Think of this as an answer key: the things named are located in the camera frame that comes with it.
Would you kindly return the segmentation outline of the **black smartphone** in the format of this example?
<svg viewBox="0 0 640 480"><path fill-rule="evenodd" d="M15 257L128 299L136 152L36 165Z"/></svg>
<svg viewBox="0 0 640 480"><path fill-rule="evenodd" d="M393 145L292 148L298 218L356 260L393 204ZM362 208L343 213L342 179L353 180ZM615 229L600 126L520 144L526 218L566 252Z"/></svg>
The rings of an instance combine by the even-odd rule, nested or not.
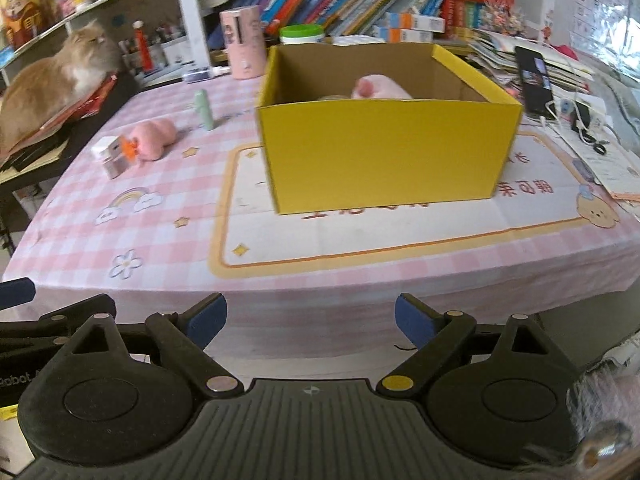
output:
<svg viewBox="0 0 640 480"><path fill-rule="evenodd" d="M534 50L514 48L525 111L532 117L552 119L555 112L552 85L544 57Z"/></svg>

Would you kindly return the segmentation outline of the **pink plush in box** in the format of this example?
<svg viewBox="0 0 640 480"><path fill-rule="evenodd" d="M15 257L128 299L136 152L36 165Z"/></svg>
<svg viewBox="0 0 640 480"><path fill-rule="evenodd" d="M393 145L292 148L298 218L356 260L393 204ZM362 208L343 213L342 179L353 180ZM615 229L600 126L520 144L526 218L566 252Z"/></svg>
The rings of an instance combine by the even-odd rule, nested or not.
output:
<svg viewBox="0 0 640 480"><path fill-rule="evenodd" d="M360 77L352 89L356 100L411 100L412 96L393 79L384 75Z"/></svg>

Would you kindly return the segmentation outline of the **pink cylindrical humidifier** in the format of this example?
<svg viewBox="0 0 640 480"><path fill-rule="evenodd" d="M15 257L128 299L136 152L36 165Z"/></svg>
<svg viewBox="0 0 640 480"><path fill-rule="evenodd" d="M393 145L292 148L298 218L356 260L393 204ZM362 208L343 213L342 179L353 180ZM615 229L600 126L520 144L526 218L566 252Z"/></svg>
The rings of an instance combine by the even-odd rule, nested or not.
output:
<svg viewBox="0 0 640 480"><path fill-rule="evenodd" d="M258 6L241 6L220 14L231 75L236 80L262 76L267 51Z"/></svg>

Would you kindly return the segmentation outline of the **pink checkered tablecloth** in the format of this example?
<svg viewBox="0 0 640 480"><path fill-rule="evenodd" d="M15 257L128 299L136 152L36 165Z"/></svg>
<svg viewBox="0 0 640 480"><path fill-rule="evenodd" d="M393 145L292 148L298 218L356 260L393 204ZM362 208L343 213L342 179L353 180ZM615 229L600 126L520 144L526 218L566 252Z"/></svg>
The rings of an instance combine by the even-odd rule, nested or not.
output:
<svg viewBox="0 0 640 480"><path fill-rule="evenodd" d="M482 323L533 316L591 353L639 324L639 225L588 240L585 229L405 260L294 274L221 278L210 272L216 210L229 155L259 146L257 80L206 81L218 125L202 128L195 88L171 84L140 93L104 127L126 133L155 116L182 138L158 162L108 178L89 152L58 180L6 269L31 278L33 302L19 318L105 292L124 323L185 309L211 292L228 302L212 351L240 359L340 356L396 348L394 302L408 292L434 309L459 309Z"/></svg>

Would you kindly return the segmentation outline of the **orange fluffy cat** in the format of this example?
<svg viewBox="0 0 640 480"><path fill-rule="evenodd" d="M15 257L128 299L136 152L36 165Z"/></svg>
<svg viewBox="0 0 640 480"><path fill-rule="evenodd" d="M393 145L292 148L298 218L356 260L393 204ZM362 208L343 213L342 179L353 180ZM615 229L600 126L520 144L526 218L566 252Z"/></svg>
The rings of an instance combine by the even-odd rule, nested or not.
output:
<svg viewBox="0 0 640 480"><path fill-rule="evenodd" d="M1 103L1 153L37 131L67 107L91 96L122 69L119 47L96 21L75 30L57 54L23 68Z"/></svg>

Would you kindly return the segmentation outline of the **small white red box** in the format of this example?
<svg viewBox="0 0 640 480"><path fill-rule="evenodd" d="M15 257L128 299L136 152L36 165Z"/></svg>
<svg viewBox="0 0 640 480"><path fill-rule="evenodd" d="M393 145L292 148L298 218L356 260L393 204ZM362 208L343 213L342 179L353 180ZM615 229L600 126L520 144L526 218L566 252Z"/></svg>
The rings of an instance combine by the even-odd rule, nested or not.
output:
<svg viewBox="0 0 640 480"><path fill-rule="evenodd" d="M105 151L102 156L102 167L111 180L118 178L129 168L127 157L121 150Z"/></svg>

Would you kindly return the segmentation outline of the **orange hair claw clip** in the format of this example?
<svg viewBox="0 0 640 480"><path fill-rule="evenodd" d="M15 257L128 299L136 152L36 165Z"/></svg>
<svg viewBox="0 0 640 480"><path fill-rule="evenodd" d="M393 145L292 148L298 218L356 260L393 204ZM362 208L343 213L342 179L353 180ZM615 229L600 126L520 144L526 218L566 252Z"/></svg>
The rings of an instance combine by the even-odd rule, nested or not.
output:
<svg viewBox="0 0 640 480"><path fill-rule="evenodd" d="M122 154L127 159L129 165L134 164L138 158L138 140L130 139L126 136L119 137L119 145Z"/></svg>

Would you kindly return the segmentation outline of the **red paper stack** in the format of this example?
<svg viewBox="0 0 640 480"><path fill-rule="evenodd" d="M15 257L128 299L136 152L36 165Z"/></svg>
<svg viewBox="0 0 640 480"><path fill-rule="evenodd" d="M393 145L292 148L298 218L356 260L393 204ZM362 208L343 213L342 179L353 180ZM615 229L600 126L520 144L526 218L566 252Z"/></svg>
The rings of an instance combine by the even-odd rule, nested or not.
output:
<svg viewBox="0 0 640 480"><path fill-rule="evenodd" d="M57 112L52 118L48 119L42 126L33 132L26 134L21 138L20 142L15 143L9 151L1 154L1 160L4 162L9 157L17 154L24 148L29 148L32 145L38 144L50 136L54 136L55 133L61 130L66 124L71 122L78 122L78 120L92 117L98 114L98 111L102 107L103 102L108 95L112 92L118 81L116 74L111 74L106 77L99 88L96 89L93 94L90 94L88 98L83 101L76 102L72 105L66 106L59 112Z"/></svg>

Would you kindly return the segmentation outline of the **white jar green lid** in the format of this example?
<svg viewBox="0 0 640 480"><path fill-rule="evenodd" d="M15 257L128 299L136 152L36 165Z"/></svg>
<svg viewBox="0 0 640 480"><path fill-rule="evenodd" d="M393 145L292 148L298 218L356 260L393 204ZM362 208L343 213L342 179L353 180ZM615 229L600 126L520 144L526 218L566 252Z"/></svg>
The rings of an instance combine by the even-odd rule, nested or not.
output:
<svg viewBox="0 0 640 480"><path fill-rule="evenodd" d="M295 24L280 29L280 44L322 44L324 29L317 24Z"/></svg>

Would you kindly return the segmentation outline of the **pink plush toy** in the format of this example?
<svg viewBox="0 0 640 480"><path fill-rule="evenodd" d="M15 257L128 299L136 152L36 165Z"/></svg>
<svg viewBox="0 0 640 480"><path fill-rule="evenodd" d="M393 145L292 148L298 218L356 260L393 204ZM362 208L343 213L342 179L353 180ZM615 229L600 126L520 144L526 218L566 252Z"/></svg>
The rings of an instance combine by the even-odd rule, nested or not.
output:
<svg viewBox="0 0 640 480"><path fill-rule="evenodd" d="M168 118L140 122L129 136L134 157L140 162L155 162L163 157L165 148L177 140L178 130Z"/></svg>

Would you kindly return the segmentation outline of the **white power adapter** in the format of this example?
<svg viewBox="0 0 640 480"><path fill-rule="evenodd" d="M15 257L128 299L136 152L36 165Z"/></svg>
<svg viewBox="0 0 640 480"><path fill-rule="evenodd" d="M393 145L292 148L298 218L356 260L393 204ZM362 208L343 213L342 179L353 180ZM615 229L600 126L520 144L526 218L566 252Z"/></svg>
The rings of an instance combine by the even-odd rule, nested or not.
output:
<svg viewBox="0 0 640 480"><path fill-rule="evenodd" d="M119 157L122 154L119 136L102 136L91 147L91 153L94 159L100 162Z"/></svg>

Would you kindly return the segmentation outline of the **yellow cardboard box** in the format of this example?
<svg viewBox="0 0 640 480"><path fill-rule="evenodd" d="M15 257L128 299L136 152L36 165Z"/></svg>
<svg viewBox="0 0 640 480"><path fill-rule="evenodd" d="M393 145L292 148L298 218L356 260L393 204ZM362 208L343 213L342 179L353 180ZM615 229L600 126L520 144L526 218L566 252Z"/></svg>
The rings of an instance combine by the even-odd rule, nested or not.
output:
<svg viewBox="0 0 640 480"><path fill-rule="evenodd" d="M356 100L384 75L411 100ZM279 214L484 200L522 117L518 100L437 44L293 44L269 53L257 105Z"/></svg>

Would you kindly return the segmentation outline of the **white pen holder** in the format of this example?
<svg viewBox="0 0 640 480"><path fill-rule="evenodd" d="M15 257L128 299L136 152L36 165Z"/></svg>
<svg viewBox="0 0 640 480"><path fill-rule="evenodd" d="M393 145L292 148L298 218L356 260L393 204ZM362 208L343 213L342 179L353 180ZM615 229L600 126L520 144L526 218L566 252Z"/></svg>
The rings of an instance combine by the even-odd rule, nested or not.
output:
<svg viewBox="0 0 640 480"><path fill-rule="evenodd" d="M165 68L178 68L194 61L187 36L165 42L160 40L149 41L150 70L143 69L142 54L134 44L134 40L122 40L119 45L122 49L122 60L126 69L134 75L154 74Z"/></svg>

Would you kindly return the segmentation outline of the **white yellow-bordered mat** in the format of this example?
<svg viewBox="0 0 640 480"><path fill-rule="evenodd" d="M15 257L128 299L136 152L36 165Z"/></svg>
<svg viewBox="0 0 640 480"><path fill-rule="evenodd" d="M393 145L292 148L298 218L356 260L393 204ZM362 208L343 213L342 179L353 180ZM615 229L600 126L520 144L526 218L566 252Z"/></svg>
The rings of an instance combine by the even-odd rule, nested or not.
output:
<svg viewBox="0 0 640 480"><path fill-rule="evenodd" d="M228 158L216 210L210 272L256 278L451 254L585 229L588 240L623 231L623 211L585 181L548 138L523 131L489 200L414 203L277 214L264 151Z"/></svg>

